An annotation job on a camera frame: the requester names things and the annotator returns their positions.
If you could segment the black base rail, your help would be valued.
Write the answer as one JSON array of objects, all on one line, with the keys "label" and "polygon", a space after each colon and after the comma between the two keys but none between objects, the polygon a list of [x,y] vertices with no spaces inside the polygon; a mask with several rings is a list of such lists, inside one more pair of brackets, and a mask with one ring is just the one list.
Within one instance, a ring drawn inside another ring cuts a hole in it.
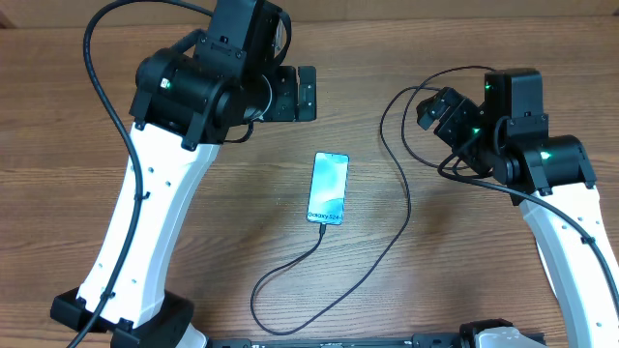
[{"label": "black base rail", "polygon": [[415,333],[409,337],[287,339],[207,339],[207,348],[461,348],[470,347],[458,333]]}]

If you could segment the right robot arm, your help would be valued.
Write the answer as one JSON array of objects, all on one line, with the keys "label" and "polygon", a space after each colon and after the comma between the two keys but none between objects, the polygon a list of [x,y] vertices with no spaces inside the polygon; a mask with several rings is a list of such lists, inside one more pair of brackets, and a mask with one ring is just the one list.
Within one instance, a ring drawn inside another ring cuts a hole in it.
[{"label": "right robot arm", "polygon": [[482,103],[443,87],[416,108],[418,125],[452,150],[437,171],[509,194],[534,235],[570,346],[615,347],[618,260],[588,154],[575,136],[550,135],[539,71],[484,72]]}]

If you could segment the blue-screen Samsung smartphone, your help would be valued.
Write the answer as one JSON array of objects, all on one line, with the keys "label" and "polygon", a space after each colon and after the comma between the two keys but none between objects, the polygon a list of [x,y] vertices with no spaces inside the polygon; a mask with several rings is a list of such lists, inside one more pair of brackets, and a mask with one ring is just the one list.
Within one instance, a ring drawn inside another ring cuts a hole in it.
[{"label": "blue-screen Samsung smartphone", "polygon": [[307,220],[341,225],[343,223],[349,156],[317,152],[309,190]]}]

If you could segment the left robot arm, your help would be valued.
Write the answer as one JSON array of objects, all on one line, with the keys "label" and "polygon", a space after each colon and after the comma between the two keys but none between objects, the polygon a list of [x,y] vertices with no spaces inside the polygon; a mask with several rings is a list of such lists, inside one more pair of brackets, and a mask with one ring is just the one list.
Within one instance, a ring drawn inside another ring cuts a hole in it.
[{"label": "left robot arm", "polygon": [[206,347],[193,303],[165,287],[192,198],[230,129],[316,117],[316,71],[284,64],[291,20],[268,1],[220,1],[206,29],[146,58],[133,123],[119,132],[129,161],[102,248],[80,286],[58,295],[53,320],[111,333],[115,347]]}]

